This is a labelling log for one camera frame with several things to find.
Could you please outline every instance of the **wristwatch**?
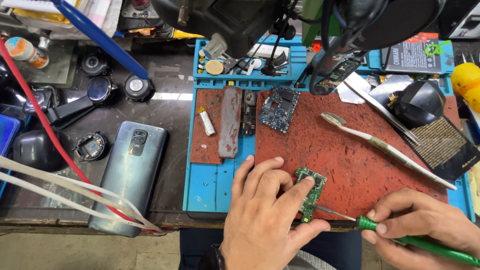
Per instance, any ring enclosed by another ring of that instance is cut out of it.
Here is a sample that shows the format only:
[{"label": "wristwatch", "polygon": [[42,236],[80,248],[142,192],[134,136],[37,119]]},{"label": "wristwatch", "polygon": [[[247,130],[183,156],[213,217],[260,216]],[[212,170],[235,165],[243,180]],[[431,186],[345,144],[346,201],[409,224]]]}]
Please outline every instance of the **wristwatch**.
[{"label": "wristwatch", "polygon": [[225,270],[225,262],[220,254],[218,247],[220,245],[212,245],[202,256],[198,263],[198,270]]}]

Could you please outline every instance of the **red wire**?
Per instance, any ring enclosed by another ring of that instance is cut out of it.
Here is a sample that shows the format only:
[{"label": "red wire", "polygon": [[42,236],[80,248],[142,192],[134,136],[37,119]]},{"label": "red wire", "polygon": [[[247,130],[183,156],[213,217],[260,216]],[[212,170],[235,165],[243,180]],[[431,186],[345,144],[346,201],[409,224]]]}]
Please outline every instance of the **red wire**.
[{"label": "red wire", "polygon": [[[17,79],[17,81],[20,83],[20,86],[22,87],[22,89],[24,90],[25,94],[27,95],[28,99],[30,100],[30,102],[32,103],[34,109],[35,109],[35,112],[37,113],[40,121],[42,122],[42,125],[45,127],[45,130],[47,131],[47,134],[48,136],[50,137],[50,139],[52,140],[53,142],[53,145],[55,146],[55,148],[58,150],[58,152],[60,152],[61,156],[63,157],[63,159],[68,163],[68,165],[70,165],[73,169],[73,171],[75,173],[77,173],[77,175],[80,177],[80,179],[87,183],[87,184],[92,184],[92,182],[90,182],[90,180],[88,180],[88,178],[85,176],[85,174],[80,170],[80,168],[78,168],[78,166],[73,162],[73,160],[70,158],[70,156],[67,154],[67,152],[65,152],[65,150],[63,149],[63,147],[61,146],[60,144],[60,141],[57,139],[57,137],[55,136],[55,133],[53,133],[53,130],[52,128],[50,127],[50,123],[48,122],[48,119],[47,117],[45,116],[45,114],[43,113],[42,109],[40,108],[40,105],[38,104],[38,102],[36,101],[36,98],[35,96],[33,95],[32,93],[32,90],[30,90],[30,87],[28,86],[27,82],[25,81],[24,77],[22,76],[22,74],[20,73],[20,71],[18,70],[17,66],[15,65],[15,63],[13,62],[13,59],[12,57],[10,56],[10,54],[8,53],[7,51],[7,48],[5,47],[5,43],[3,41],[2,38],[0,38],[0,52],[3,56],[3,58],[5,59],[5,61],[7,62],[7,65],[8,67],[10,68],[10,70],[12,71],[13,75],[15,76],[15,78]],[[96,190],[92,190],[93,193],[99,195],[99,196],[102,196],[102,194]],[[115,214],[119,215],[120,217],[122,217],[123,219],[125,220],[128,220],[128,221],[133,221],[133,222],[137,222],[133,219],[131,219],[130,217],[128,217],[127,215],[123,214],[122,212],[118,211],[117,209],[111,207],[111,206],[108,206],[106,205],[108,209],[110,209],[112,212],[114,212]],[[145,230],[149,233],[158,233],[157,231],[155,230],[146,230],[146,229],[142,229],[142,230]]]}]

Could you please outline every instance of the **green screwdriver handle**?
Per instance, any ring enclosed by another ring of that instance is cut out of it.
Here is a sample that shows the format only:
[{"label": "green screwdriver handle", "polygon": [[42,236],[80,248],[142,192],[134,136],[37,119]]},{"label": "green screwdriver handle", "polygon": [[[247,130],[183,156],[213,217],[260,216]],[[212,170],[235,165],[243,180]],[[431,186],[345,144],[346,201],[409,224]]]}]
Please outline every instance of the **green screwdriver handle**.
[{"label": "green screwdriver handle", "polygon": [[[357,224],[358,224],[358,228],[360,229],[376,231],[376,226],[378,223],[371,221],[370,219],[364,216],[360,216],[359,218],[357,218]],[[417,246],[419,248],[425,249],[427,251],[441,255],[446,258],[450,258],[452,260],[459,261],[461,263],[473,265],[475,267],[480,267],[479,258],[474,258],[468,254],[453,250],[444,245],[432,243],[418,236],[407,235],[404,237],[395,238],[395,240],[405,244]]]}]

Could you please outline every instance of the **green circuit board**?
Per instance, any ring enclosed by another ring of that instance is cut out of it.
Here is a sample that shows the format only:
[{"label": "green circuit board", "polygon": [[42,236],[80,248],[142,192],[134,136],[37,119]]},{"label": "green circuit board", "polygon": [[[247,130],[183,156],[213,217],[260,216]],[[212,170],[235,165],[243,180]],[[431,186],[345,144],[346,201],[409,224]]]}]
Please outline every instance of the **green circuit board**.
[{"label": "green circuit board", "polygon": [[309,223],[312,220],[313,212],[315,212],[318,198],[322,194],[322,190],[324,188],[327,179],[318,173],[308,169],[307,167],[298,168],[295,171],[295,175],[298,176],[297,181],[295,183],[300,182],[303,178],[307,176],[313,177],[315,180],[315,184],[313,188],[310,190],[308,195],[303,199],[302,206],[300,206],[299,212],[303,214],[301,218],[301,222]]}]

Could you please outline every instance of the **smartphone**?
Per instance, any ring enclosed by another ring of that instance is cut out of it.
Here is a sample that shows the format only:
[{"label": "smartphone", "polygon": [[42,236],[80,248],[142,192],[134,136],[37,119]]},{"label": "smartphone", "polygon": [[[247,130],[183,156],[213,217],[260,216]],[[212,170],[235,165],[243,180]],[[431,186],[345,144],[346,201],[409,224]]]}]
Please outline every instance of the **smartphone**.
[{"label": "smartphone", "polygon": [[[115,192],[131,201],[145,215],[148,202],[165,151],[168,132],[160,127],[123,121],[112,147],[100,187]],[[104,195],[105,198],[125,205],[124,202]],[[116,216],[104,204],[95,202],[93,210]],[[90,216],[91,229],[136,237],[140,228],[116,221]]]}]

